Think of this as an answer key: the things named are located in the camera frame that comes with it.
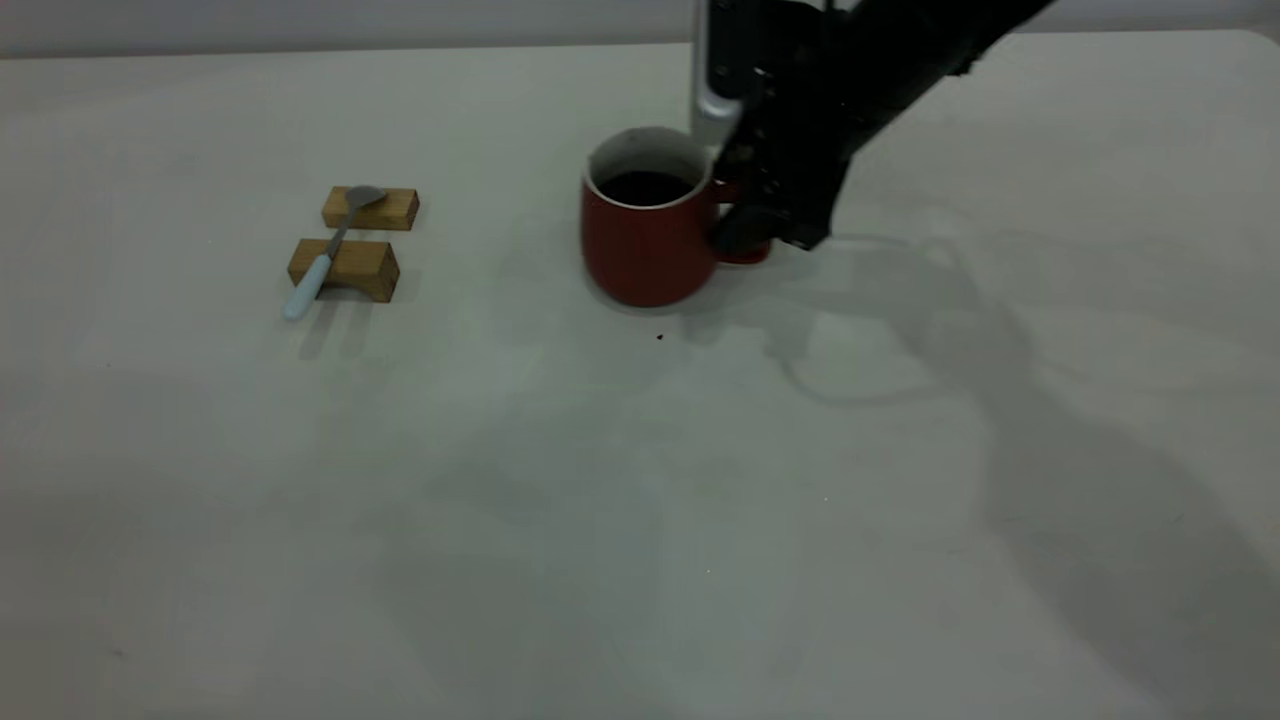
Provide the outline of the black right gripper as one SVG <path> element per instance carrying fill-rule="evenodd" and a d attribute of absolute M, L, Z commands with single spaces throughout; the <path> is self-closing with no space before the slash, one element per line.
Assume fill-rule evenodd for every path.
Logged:
<path fill-rule="evenodd" d="M 710 231 L 717 258 L 812 251 L 831 234 L 849 172 L 849 58 L 867 44 L 864 1 L 760 1 L 756 88 L 740 126 L 751 149 L 739 204 Z"/>

